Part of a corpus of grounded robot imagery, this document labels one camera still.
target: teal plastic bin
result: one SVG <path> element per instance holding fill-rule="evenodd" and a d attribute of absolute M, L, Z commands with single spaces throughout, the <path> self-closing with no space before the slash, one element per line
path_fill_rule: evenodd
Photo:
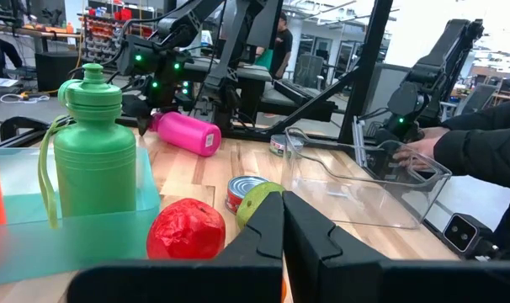
<path fill-rule="evenodd" d="M 0 226 L 0 284 L 117 259 L 146 258 L 146 234 L 160 207 L 146 149 L 137 149 L 136 211 L 69 218 L 62 218 L 59 211 L 58 229 L 50 228 L 40 195 L 38 155 L 38 148 L 0 148 L 8 220 Z M 47 165 L 60 210 L 53 150 Z"/>

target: black jacket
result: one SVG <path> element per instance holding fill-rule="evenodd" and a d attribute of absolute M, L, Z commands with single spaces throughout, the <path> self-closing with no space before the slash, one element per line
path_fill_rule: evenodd
<path fill-rule="evenodd" d="M 434 147 L 437 162 L 454 175 L 470 175 L 510 188 L 510 102 L 454 117 L 443 126 L 452 131 Z M 510 251 L 510 205 L 494 241 Z"/>

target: clear plastic container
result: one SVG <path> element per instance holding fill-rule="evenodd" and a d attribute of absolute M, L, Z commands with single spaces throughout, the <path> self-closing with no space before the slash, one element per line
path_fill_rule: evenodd
<path fill-rule="evenodd" d="M 144 148 L 137 148 L 136 211 L 62 218 L 50 228 L 38 183 L 38 148 L 0 148 L 0 179 L 8 224 L 0 226 L 0 284 L 79 270 L 124 258 L 146 258 L 146 235 L 160 196 Z M 55 155 L 47 170 L 58 199 Z"/>
<path fill-rule="evenodd" d="M 285 136 L 282 184 L 333 221 L 418 228 L 451 177 L 397 141 L 349 146 L 313 140 L 295 127 Z M 393 159 L 397 151 L 409 152 L 406 165 Z"/>

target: tin can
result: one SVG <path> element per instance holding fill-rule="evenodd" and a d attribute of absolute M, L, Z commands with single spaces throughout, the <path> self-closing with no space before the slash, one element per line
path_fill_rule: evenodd
<path fill-rule="evenodd" d="M 284 150 L 285 150 L 285 141 L 287 138 L 285 138 L 285 135 L 273 135 L 270 137 L 270 151 L 280 157 L 283 156 Z M 290 137 L 290 140 L 292 141 L 293 146 L 295 147 L 296 151 L 300 151 L 302 147 L 304 147 L 304 143 L 296 138 L 296 137 Z"/>
<path fill-rule="evenodd" d="M 254 176 L 240 176 L 232 178 L 227 186 L 227 200 L 225 206 L 233 214 L 236 214 L 240 203 L 249 192 L 255 186 L 268 182 L 267 179 Z"/>

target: red apple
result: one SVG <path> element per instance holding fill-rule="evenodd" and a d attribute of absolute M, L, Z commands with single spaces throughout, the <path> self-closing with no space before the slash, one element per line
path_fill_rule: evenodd
<path fill-rule="evenodd" d="M 217 256 L 225 246 L 225 222 L 217 210 L 196 199 L 181 199 L 152 222 L 146 239 L 150 259 Z"/>

